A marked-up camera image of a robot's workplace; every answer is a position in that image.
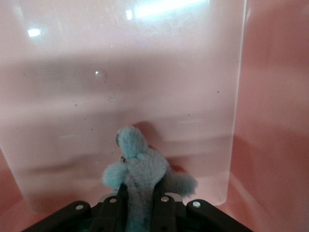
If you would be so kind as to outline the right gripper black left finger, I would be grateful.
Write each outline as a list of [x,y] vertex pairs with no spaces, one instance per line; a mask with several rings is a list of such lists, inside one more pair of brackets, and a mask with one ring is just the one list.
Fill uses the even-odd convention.
[[123,232],[125,230],[127,187],[102,196],[91,207],[75,201],[24,229],[25,232]]

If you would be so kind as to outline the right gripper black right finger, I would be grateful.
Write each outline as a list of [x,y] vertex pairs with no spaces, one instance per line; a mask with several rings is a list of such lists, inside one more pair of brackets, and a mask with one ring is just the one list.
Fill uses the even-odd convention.
[[152,219],[154,232],[250,232],[251,229],[202,199],[184,204],[179,194],[157,195]]

